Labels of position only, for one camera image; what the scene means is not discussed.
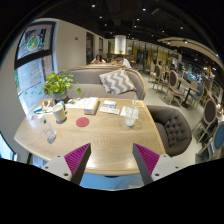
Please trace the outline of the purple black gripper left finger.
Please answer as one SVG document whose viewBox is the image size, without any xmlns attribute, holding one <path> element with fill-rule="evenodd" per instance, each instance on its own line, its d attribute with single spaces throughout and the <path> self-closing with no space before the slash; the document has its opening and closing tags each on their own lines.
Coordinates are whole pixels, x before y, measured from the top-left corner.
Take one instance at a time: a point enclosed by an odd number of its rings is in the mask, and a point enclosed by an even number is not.
<svg viewBox="0 0 224 224">
<path fill-rule="evenodd" d="M 56 155 L 42 169 L 79 185 L 90 155 L 91 144 L 88 143 L 66 155 Z"/>
</svg>

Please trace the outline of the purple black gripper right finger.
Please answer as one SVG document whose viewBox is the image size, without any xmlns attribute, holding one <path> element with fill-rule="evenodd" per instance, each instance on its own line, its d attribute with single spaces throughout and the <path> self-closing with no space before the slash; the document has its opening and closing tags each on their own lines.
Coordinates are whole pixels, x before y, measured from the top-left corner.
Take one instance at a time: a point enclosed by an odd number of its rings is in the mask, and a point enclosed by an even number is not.
<svg viewBox="0 0 224 224">
<path fill-rule="evenodd" d="M 168 176 L 181 169 L 169 155 L 157 153 L 150 149 L 133 144 L 132 153 L 138 165 L 142 181 L 145 185 Z"/>
</svg>

